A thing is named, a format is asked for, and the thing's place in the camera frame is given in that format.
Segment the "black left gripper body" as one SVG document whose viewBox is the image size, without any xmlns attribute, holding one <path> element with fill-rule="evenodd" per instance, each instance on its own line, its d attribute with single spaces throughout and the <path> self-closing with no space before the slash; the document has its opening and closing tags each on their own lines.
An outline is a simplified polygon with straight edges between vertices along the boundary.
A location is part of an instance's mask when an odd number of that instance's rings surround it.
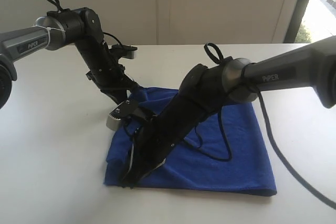
<svg viewBox="0 0 336 224">
<path fill-rule="evenodd" d="M 131 90 L 131 79 L 125 75 L 124 68 L 110 51 L 86 52 L 86 64 L 89 68 L 86 77 L 101 91 L 114 93 Z"/>
</svg>

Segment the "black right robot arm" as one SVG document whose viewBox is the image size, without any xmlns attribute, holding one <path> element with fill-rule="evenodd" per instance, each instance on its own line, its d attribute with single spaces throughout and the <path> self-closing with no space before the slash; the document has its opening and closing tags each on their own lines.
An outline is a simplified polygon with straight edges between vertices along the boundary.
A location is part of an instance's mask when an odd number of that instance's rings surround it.
<svg viewBox="0 0 336 224">
<path fill-rule="evenodd" d="M 196 65 L 160 114 L 136 131 L 121 185 L 133 187 L 161 166 L 192 128 L 222 107 L 252 102 L 263 91 L 303 87 L 312 87 L 325 108 L 335 105 L 335 37 L 258 63 L 219 57 L 216 67 Z"/>
</svg>

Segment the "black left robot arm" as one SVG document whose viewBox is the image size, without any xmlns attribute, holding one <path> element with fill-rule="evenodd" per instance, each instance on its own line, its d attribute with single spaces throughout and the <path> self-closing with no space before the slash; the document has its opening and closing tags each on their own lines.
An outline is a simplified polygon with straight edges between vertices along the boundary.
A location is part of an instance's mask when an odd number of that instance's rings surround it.
<svg viewBox="0 0 336 224">
<path fill-rule="evenodd" d="M 14 62 L 38 50 L 58 50 L 74 44 L 89 71 L 87 78 L 116 104 L 139 85 L 125 74 L 120 58 L 133 59 L 137 47 L 120 41 L 109 47 L 98 15 L 89 8 L 49 11 L 34 26 L 1 34 L 1 106 L 8 101 L 17 80 Z"/>
</svg>

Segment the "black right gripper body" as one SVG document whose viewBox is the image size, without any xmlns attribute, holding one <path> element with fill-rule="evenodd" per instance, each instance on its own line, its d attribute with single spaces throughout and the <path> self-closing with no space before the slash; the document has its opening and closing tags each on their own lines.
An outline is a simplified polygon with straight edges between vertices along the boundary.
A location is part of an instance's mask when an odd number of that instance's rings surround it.
<svg viewBox="0 0 336 224">
<path fill-rule="evenodd" d="M 140 123 L 132 143 L 139 160 L 162 161 L 192 129 L 190 113 L 161 113 L 147 118 L 134 118 Z"/>
</svg>

